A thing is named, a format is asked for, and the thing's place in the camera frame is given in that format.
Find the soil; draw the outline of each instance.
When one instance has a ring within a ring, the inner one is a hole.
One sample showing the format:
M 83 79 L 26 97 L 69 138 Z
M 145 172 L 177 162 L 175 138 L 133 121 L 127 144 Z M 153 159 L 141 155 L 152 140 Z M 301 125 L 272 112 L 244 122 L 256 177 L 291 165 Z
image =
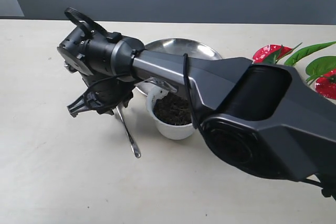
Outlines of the soil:
M 191 123 L 188 101 L 173 93 L 168 93 L 160 100 L 157 99 L 153 113 L 159 120 L 170 125 L 186 125 Z

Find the artificial plant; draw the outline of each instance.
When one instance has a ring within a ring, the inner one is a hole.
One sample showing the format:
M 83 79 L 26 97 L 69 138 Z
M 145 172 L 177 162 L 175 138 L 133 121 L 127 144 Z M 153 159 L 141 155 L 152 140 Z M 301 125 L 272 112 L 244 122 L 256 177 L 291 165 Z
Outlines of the artificial plant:
M 254 63 L 264 62 L 277 64 L 284 57 L 288 57 L 284 65 L 294 67 L 298 61 L 314 52 L 336 44 L 336 41 L 316 44 L 301 48 L 294 52 L 302 43 L 294 48 L 268 45 L 260 48 L 253 56 Z M 315 90 L 324 97 L 336 100 L 336 56 L 322 56 L 306 66 L 308 85 L 315 83 Z

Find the metal bowl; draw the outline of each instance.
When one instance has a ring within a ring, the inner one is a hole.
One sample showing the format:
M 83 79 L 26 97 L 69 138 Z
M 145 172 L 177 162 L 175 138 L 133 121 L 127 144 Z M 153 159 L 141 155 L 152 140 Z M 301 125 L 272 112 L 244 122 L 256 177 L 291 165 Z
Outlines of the metal bowl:
M 145 45 L 146 49 L 155 52 L 165 52 L 172 55 L 188 54 L 189 57 L 208 60 L 220 60 L 222 57 L 211 47 L 190 39 L 160 39 Z M 154 87 L 153 84 L 142 82 L 136 88 L 145 96 Z

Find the red flower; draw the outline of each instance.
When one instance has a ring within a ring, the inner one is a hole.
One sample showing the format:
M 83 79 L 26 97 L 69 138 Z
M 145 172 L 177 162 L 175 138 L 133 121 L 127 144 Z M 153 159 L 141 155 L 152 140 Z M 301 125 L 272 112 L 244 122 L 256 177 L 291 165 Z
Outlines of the red flower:
M 256 51 L 256 53 L 253 55 L 253 61 L 254 63 L 260 63 L 263 62 L 263 60 L 265 60 L 265 58 L 267 56 L 269 56 L 271 53 L 273 53 L 274 51 L 277 51 L 281 48 L 281 46 L 279 45 L 268 45 L 268 46 L 264 46 L 262 48 L 260 48 L 258 51 Z M 277 59 L 281 59 L 286 53 L 288 53 L 290 50 L 292 50 L 292 48 L 289 47 L 283 47 L 281 50 L 281 53 L 279 55 L 279 57 Z
M 316 80 L 316 91 L 326 98 L 336 100 L 336 69 L 324 74 Z

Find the robotic arm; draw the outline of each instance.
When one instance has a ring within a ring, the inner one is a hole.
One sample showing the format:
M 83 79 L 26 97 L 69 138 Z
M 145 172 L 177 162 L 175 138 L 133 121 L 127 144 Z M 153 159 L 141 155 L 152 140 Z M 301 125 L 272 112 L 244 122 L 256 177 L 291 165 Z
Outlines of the robotic arm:
M 72 8 L 65 14 L 77 27 L 57 50 L 88 86 L 68 106 L 72 116 L 127 107 L 135 85 L 151 79 L 189 101 L 194 127 L 221 160 L 257 177 L 320 186 L 336 199 L 336 106 L 295 68 L 152 52 Z

